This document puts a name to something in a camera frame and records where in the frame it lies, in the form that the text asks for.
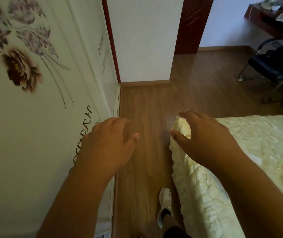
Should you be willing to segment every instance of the cream quilted bedspread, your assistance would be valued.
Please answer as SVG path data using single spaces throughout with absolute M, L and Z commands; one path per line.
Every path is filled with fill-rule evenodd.
M 283 116 L 220 118 L 245 153 L 256 162 L 283 192 Z M 185 119 L 173 129 L 190 137 Z M 187 233 L 196 237 L 244 237 L 231 201 L 218 179 L 191 160 L 171 138 L 174 161 L 172 175 L 181 203 Z

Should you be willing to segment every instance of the black chair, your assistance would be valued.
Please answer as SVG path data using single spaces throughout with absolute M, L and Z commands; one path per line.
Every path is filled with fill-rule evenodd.
M 259 55 L 259 52 L 263 49 L 264 46 L 277 40 L 279 39 L 271 38 L 263 42 L 259 46 L 256 56 L 248 60 L 247 65 L 243 68 L 237 78 L 238 81 L 245 80 L 244 71 L 247 66 L 250 65 L 262 75 L 262 78 L 269 82 L 277 84 L 276 87 L 271 90 L 266 97 L 263 98 L 263 103 L 272 102 L 272 93 L 283 85 L 283 46 L 279 47 L 276 50 L 269 50 L 266 52 L 266 54 Z

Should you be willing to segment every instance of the white sneaker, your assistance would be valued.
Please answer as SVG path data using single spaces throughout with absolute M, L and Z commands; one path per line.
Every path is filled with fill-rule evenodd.
M 159 202 L 160 202 L 160 211 L 157 217 L 157 222 L 160 228 L 162 228 L 162 218 L 161 218 L 161 212 L 164 209 L 167 209 L 171 212 L 171 216 L 174 216 L 172 213 L 172 208 L 171 208 L 171 202 L 172 202 L 172 197 L 171 197 L 171 191 L 169 188 L 162 188 L 159 194 Z

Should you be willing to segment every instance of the desk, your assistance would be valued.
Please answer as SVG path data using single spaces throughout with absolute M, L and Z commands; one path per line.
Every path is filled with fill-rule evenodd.
M 263 9 L 258 3 L 250 4 L 244 17 L 274 38 L 283 39 L 283 22 L 276 21 L 276 18 L 282 13 L 283 8 L 273 12 Z

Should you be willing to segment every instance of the left hand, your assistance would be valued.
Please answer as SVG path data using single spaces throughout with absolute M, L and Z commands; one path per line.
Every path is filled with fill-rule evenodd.
M 139 134 L 124 143 L 123 130 L 128 119 L 109 118 L 96 124 L 82 138 L 82 147 L 74 169 L 103 173 L 109 180 L 128 162 L 136 147 Z

